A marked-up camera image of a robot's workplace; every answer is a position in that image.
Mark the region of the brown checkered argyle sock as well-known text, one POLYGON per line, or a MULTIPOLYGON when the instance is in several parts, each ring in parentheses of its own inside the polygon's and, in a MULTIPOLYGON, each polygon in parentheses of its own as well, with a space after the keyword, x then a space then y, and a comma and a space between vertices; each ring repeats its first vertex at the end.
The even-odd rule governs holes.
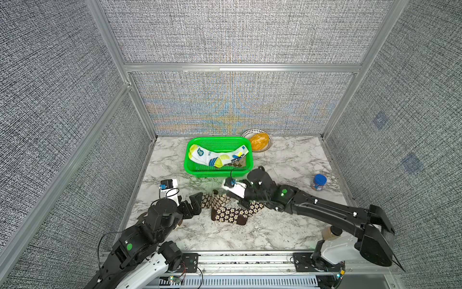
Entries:
POLYGON ((247 167, 247 157, 243 157, 231 164, 232 167, 238 168, 238 169, 244 169, 247 167))

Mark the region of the brown daisy sock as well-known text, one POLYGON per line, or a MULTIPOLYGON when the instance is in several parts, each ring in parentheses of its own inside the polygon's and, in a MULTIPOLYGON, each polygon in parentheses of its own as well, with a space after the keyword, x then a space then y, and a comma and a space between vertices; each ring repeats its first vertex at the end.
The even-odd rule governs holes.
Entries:
POLYGON ((259 213, 264 208, 263 204, 251 203, 249 209, 242 208, 212 208, 211 220, 215 222, 234 223, 244 226, 250 217, 259 213))
POLYGON ((204 195, 202 199, 202 208, 222 210, 231 198, 227 195, 204 195))

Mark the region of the white sock blue yellow patches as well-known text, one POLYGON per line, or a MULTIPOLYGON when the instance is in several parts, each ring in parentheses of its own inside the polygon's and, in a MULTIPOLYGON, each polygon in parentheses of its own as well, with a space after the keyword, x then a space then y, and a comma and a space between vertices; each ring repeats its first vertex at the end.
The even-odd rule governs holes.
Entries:
POLYGON ((222 168, 229 164, 233 164, 244 158, 249 149, 246 146, 240 146, 233 152, 213 152, 199 145, 193 144, 187 151, 186 156, 197 164, 202 164, 209 167, 222 168))

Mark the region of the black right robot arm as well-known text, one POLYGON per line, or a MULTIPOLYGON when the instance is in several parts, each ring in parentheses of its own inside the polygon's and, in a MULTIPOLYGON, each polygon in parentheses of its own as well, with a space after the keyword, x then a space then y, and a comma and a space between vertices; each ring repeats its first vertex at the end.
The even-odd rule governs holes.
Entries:
POLYGON ((327 272, 355 258, 381 267, 393 264, 402 267, 393 251, 395 229, 381 207, 350 207, 291 185, 276 184, 262 166, 249 172, 240 182, 244 186, 241 196, 244 205, 257 202, 279 213, 314 218, 353 237, 352 242, 345 241, 339 246, 319 241, 310 256, 314 270, 327 272))

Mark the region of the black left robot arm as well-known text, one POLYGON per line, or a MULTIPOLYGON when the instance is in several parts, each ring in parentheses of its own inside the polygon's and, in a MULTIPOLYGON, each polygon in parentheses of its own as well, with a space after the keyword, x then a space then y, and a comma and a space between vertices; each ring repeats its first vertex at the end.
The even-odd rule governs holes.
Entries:
POLYGON ((182 251, 166 238, 179 222, 201 213, 202 199, 202 193, 190 196, 189 202, 159 199, 135 225, 122 231, 104 264, 85 287, 142 289, 168 271, 185 270, 182 251))

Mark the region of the brown beige striped sock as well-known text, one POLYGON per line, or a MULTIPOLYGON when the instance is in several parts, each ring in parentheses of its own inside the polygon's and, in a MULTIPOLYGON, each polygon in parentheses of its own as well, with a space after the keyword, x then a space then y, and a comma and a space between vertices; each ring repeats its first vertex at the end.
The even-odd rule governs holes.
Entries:
POLYGON ((148 215, 147 212, 144 212, 144 213, 140 214, 140 215, 137 217, 137 222, 138 222, 138 223, 142 223, 147 215, 148 215))

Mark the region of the orange fruit in bowl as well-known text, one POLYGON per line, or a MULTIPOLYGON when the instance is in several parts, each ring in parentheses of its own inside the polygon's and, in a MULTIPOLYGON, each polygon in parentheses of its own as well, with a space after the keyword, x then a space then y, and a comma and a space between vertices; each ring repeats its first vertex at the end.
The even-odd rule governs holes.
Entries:
POLYGON ((260 132, 250 137, 251 148, 253 151, 263 151, 270 144, 270 137, 265 132, 260 132))

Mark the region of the patterned white bowl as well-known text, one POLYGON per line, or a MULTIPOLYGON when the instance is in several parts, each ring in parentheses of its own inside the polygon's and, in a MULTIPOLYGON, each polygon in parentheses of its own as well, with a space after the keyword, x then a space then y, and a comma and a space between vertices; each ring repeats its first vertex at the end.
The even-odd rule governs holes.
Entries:
MULTIPOLYGON (((255 134, 257 133, 260 133, 260 132, 265 132, 267 133, 266 131, 264 130, 260 130, 260 129, 252 129, 252 130, 247 130, 247 131, 244 131, 242 134, 241 134, 241 137, 244 137, 246 138, 247 140, 250 139, 250 137, 254 136, 255 134)), ((271 138, 271 136, 269 135, 269 145, 268 147, 266 147, 263 151, 253 151, 253 152, 265 152, 267 150, 269 150, 269 148, 271 148, 273 144, 273 139, 271 138)))

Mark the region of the green plastic basket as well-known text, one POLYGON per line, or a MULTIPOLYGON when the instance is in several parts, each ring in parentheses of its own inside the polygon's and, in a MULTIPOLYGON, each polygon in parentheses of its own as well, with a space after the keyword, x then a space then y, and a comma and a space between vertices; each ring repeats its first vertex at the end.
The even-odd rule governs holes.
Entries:
POLYGON ((253 151, 251 143, 244 137, 198 137, 190 140, 186 147, 184 169, 190 175, 197 178, 218 178, 218 177, 243 177, 249 173, 253 168, 253 151), (243 167, 234 167, 224 165, 223 167, 216 168, 208 164, 200 164, 190 158, 192 155, 191 148, 200 148, 203 151, 211 151, 220 154, 231 153, 243 147, 248 149, 241 160, 244 160, 243 167))

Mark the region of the blue lid jar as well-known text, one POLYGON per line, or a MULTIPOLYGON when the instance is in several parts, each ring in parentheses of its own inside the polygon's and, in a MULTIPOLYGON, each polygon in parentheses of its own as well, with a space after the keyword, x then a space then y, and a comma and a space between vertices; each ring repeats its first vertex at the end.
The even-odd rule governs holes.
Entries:
POLYGON ((321 191, 326 184, 327 184, 327 177, 322 174, 317 174, 313 178, 313 181, 311 183, 311 188, 316 191, 321 191))

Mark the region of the brown jar black lid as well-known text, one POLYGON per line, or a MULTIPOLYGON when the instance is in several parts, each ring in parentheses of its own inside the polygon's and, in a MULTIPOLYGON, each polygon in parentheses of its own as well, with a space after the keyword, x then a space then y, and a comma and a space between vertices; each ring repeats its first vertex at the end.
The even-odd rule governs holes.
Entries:
POLYGON ((329 241, 339 238, 342 235, 342 233, 342 229, 337 228, 335 226, 328 226, 322 230, 321 235, 323 240, 329 241))

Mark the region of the aluminium front rail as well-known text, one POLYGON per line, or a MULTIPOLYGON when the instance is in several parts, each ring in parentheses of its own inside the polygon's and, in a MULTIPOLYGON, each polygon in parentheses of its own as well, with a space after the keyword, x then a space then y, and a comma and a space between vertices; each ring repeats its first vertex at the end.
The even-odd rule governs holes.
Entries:
POLYGON ((145 289, 402 289, 396 267, 366 261, 350 262, 339 272, 296 272, 294 253, 309 250, 185 251, 197 253, 196 273, 187 273, 181 287, 145 289))

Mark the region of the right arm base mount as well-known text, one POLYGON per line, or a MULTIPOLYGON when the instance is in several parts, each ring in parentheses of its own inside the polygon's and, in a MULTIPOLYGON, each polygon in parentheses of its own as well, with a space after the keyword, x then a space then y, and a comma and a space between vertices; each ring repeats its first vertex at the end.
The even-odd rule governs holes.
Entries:
POLYGON ((349 234, 320 240, 313 252, 292 255, 296 272, 339 272, 347 263, 364 261, 355 248, 356 242, 357 238, 349 234))

